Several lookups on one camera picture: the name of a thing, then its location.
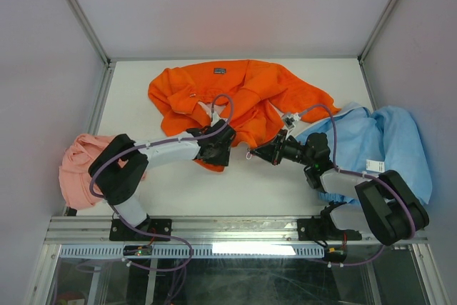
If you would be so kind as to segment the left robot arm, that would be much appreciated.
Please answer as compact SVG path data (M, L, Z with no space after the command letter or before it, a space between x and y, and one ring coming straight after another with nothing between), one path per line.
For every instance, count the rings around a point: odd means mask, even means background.
M124 221L131 238L143 239L149 233L149 215L135 193L148 169L177 161L226 167L235 137L236 131L224 120L162 140L134 141L120 134L90 165L89 191L106 201Z

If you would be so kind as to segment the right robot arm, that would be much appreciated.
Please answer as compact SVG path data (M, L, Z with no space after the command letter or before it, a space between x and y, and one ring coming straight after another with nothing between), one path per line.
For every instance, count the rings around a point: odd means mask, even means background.
M301 143L282 129L273 140L249 153L274 166L283 160L300 164L312 189L344 196L319 221L320 232L328 239L351 229L372 233L390 246L429 225L427 211L397 171L373 175L338 168L324 133L313 133Z

